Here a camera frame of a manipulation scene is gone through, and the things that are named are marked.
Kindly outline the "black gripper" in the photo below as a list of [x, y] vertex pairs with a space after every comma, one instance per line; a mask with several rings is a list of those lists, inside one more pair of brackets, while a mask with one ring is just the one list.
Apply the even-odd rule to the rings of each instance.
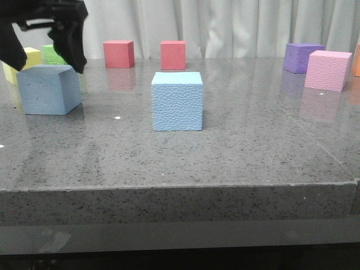
[[12, 23], [21, 30], [51, 27], [54, 50], [82, 74], [87, 60], [83, 51], [83, 25], [88, 16], [84, 1], [1, 1], [1, 61], [17, 71], [27, 55]]

